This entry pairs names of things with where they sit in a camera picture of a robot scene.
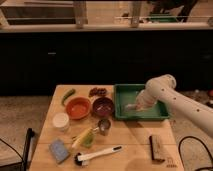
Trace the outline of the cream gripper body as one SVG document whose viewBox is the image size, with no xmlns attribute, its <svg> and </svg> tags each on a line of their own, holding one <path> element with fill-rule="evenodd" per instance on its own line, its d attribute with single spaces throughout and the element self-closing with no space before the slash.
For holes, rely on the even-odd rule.
<svg viewBox="0 0 213 171">
<path fill-rule="evenodd" d="M 154 105 L 154 98 L 146 91 L 142 90 L 136 97 L 136 109 L 146 110 Z"/>
</svg>

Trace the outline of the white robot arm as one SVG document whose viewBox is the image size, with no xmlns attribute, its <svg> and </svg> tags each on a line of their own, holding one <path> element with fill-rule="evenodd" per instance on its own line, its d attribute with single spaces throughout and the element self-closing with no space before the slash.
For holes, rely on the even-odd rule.
<svg viewBox="0 0 213 171">
<path fill-rule="evenodd" d="M 170 74 L 149 79 L 136 96 L 136 109 L 147 110 L 161 101 L 176 110 L 213 138 L 213 109 L 175 90 L 176 79 Z"/>
</svg>

